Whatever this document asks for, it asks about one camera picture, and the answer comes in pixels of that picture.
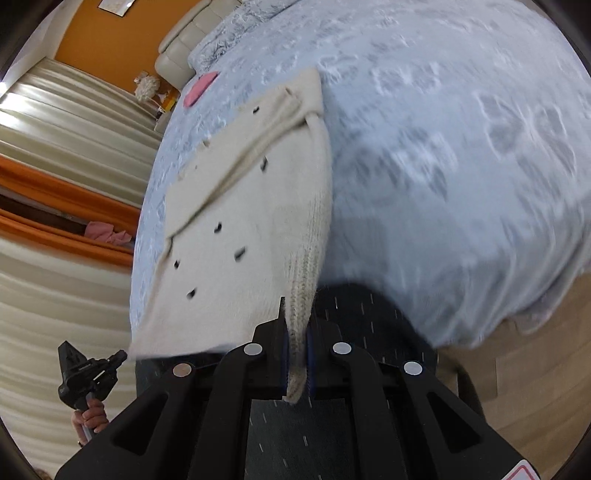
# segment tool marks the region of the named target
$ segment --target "orange stripe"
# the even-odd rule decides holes
[[[133,253],[123,247],[91,240],[0,209],[0,231],[63,252],[82,255],[120,267],[131,268]]]
[[[0,155],[0,186],[78,218],[111,223],[135,235],[139,209]]]

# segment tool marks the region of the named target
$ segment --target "pink cloth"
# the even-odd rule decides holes
[[[115,227],[110,223],[91,222],[86,225],[84,236],[99,242],[115,245],[119,247],[131,241],[131,235],[126,231],[115,233]]]
[[[216,79],[218,74],[219,72],[209,72],[205,75],[201,75],[199,77],[199,80],[195,82],[195,85],[191,87],[188,94],[185,96],[183,106],[185,108],[188,108],[194,105],[194,103],[197,100],[199,100],[199,97],[203,95],[203,92],[207,90],[207,87],[209,87],[212,84],[212,82]]]

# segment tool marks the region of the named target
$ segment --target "human hand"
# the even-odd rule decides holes
[[[88,410],[85,412],[75,410],[72,413],[72,426],[74,427],[74,430],[78,435],[78,440],[82,445],[88,443],[82,426],[94,430],[95,433],[100,433],[107,428],[107,425],[109,424],[103,402],[98,398],[90,398],[86,403],[88,405]]]

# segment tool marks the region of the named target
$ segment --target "floor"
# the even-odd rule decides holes
[[[488,423],[550,480],[591,422],[591,275],[538,332],[503,322],[480,348],[445,353],[468,370]]]

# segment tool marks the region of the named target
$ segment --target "light blue bedspread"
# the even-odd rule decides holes
[[[434,346],[474,346],[512,314],[525,330],[541,325],[588,264],[591,81],[524,5],[250,0],[190,61],[220,75],[195,106],[177,107],[154,163],[133,329],[179,169],[237,106],[309,66],[322,75],[333,150],[322,283],[366,284]]]

